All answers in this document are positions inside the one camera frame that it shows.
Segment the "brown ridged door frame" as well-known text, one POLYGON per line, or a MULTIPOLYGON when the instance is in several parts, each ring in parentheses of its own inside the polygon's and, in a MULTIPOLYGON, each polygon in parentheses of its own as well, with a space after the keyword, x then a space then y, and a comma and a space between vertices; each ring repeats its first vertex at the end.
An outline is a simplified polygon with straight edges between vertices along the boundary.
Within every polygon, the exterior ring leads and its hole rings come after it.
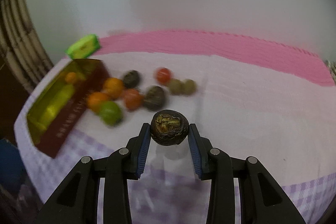
POLYGON ((1 0, 1 57, 28 93, 54 66, 39 40, 26 0, 1 0))

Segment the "red tomato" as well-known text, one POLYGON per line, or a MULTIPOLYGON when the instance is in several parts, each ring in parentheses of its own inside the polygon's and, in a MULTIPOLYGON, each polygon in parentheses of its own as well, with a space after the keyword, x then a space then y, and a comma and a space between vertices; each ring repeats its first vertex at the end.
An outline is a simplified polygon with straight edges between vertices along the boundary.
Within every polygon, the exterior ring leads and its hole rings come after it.
POLYGON ((143 104, 143 95, 137 89, 126 89, 123 94, 123 104, 128 111, 137 110, 143 104))
POLYGON ((155 79, 160 85, 167 85, 172 78, 170 69, 158 68, 155 72, 155 79))

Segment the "pink purple checkered tablecloth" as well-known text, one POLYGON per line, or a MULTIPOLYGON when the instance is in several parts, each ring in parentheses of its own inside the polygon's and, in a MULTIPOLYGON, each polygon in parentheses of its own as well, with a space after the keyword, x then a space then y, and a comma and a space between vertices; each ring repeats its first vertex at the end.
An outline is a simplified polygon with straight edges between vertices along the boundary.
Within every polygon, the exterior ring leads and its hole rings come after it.
POLYGON ((14 125, 36 223, 324 223, 335 211, 335 80, 248 36, 87 36, 14 125))

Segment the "brown kiwi fruit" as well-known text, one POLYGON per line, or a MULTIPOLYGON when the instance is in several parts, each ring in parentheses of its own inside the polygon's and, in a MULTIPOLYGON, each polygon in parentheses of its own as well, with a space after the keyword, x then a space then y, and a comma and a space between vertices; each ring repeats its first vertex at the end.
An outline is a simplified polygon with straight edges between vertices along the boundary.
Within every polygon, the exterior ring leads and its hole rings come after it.
POLYGON ((183 94, 190 96, 197 91, 197 83, 191 79, 185 79, 183 81, 183 94))
POLYGON ((183 94, 183 82, 179 79, 171 79, 167 87, 173 95, 178 96, 183 94))

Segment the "blue object at floor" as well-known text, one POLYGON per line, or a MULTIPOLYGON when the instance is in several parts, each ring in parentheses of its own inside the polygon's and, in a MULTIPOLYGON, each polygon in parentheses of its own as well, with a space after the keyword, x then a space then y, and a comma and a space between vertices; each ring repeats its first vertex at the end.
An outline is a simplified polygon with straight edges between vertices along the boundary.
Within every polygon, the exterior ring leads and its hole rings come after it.
POLYGON ((11 193, 18 193, 26 179, 26 169, 17 147, 1 139, 1 186, 11 193))

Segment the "orange mandarin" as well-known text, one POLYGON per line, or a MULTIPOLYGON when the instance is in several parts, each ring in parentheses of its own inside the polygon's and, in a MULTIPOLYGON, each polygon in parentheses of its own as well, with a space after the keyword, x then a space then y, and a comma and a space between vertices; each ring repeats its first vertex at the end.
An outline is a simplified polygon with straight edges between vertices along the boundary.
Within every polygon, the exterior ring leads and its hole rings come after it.
POLYGON ((118 78, 108 78, 103 85, 103 92, 106 93, 109 98, 116 100, 120 98, 123 93, 124 85, 123 81, 118 78))
POLYGON ((109 97, 103 92, 93 92, 87 97, 87 108, 98 114, 103 102, 108 101, 109 97))

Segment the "dark passion fruit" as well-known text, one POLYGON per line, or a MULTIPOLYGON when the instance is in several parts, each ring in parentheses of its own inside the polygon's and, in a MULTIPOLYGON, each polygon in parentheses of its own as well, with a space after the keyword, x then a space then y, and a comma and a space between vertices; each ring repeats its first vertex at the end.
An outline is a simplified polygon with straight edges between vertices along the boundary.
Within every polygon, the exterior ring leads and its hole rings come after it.
POLYGON ((150 123, 151 138, 159 145, 179 145, 189 134, 189 121, 174 110, 161 110, 150 123))
POLYGON ((148 88, 145 98, 143 99, 143 106, 150 111, 158 111, 166 103, 166 94, 160 86, 151 86, 148 88))
POLYGON ((123 85, 126 89, 132 89, 135 88, 140 83, 141 77, 138 73, 138 71, 132 70, 128 71, 123 76, 123 85))

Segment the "gold metal tin tray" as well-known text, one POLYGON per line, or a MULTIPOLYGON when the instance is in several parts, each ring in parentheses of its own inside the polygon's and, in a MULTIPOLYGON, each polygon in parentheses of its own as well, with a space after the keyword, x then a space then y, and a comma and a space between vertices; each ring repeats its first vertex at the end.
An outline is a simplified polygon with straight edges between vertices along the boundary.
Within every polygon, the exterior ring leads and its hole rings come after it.
POLYGON ((108 70, 101 60, 76 59, 69 62, 48 83, 26 115, 34 146, 55 158, 68 134, 87 108, 87 97, 102 90, 108 70), (77 82, 67 84, 64 77, 77 73, 77 82))

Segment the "small orange in tray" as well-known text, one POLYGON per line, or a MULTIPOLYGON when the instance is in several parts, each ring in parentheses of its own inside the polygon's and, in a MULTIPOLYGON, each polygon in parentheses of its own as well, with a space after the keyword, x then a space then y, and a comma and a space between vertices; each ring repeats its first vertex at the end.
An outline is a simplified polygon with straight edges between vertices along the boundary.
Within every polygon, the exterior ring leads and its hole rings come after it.
POLYGON ((67 84, 74 85, 77 82, 77 73, 75 72, 69 72, 64 77, 64 80, 67 84))

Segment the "green lime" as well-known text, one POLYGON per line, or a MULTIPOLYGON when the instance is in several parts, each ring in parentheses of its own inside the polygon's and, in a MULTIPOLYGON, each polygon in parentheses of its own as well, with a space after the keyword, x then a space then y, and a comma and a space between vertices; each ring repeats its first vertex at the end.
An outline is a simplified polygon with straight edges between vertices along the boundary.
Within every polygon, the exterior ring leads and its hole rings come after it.
POLYGON ((100 119, 108 126, 114 126, 122 121, 123 113, 120 106, 114 101, 105 101, 98 113, 100 119))

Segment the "green tissue box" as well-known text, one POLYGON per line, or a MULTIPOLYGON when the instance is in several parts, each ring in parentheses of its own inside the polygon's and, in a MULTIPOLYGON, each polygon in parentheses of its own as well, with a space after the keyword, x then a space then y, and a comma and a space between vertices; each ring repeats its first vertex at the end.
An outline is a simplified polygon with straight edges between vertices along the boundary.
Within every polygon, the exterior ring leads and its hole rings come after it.
POLYGON ((90 34, 73 43, 67 50, 66 54, 69 58, 85 59, 101 48, 97 35, 90 34))

